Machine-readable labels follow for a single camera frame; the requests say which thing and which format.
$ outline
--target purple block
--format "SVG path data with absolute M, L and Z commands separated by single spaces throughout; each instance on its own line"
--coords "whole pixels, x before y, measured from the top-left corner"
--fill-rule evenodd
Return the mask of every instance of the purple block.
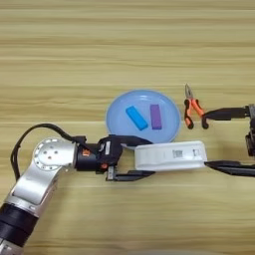
M 150 119 L 152 129 L 162 129 L 159 105 L 150 105 Z

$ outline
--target white device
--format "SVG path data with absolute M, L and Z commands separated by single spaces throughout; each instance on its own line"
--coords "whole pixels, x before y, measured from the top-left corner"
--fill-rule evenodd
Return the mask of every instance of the white device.
M 149 171 L 201 168 L 207 161 L 204 143 L 199 140 L 140 145 L 134 157 L 136 170 Z

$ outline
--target blue plate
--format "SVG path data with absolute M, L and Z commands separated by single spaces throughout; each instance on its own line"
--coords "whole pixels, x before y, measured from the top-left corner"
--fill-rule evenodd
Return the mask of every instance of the blue plate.
M 162 129 L 151 128 L 150 105 L 159 105 Z M 126 113 L 134 106 L 148 123 L 148 128 L 139 130 Z M 116 98 L 107 112 L 107 127 L 110 134 L 136 135 L 153 143 L 170 142 L 177 136 L 181 117 L 176 104 L 165 95 L 148 90 L 136 90 Z

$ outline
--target black cable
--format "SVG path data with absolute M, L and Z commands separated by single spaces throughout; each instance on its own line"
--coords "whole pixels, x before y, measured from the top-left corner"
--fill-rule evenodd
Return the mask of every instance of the black cable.
M 18 153 L 19 153 L 19 149 L 21 147 L 21 143 L 22 143 L 23 139 L 27 136 L 27 134 L 35 128 L 48 128 L 48 129 L 51 129 L 51 130 L 55 131 L 56 133 L 58 133 L 62 138 L 66 139 L 66 140 L 69 140 L 71 142 L 78 143 L 83 148 L 88 149 L 93 154 L 97 154 L 97 152 L 93 148 L 89 147 L 86 144 L 86 137 L 85 136 L 70 136 L 69 134 L 64 132 L 61 128 L 59 128 L 56 125 L 53 125 L 53 124 L 38 124 L 38 125 L 32 126 L 29 129 L 27 129 L 21 135 L 21 137 L 19 138 L 19 140 L 17 141 L 17 143 L 15 144 L 15 146 L 12 150 L 10 160 L 11 160 L 11 164 L 12 164 L 12 168 L 13 168 L 16 180 L 18 180 L 20 178 Z

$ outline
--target orange handle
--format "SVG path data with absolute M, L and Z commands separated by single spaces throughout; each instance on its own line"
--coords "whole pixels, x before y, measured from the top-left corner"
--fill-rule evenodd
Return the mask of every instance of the orange handle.
M 192 100 L 191 103 L 192 103 L 192 106 L 194 107 L 195 111 L 198 113 L 198 115 L 200 117 L 202 117 L 204 115 L 204 110 L 199 105 L 199 101 L 198 100 Z
M 191 119 L 191 100 L 185 100 L 185 115 L 184 115 L 184 120 L 189 129 L 194 128 L 194 123 Z

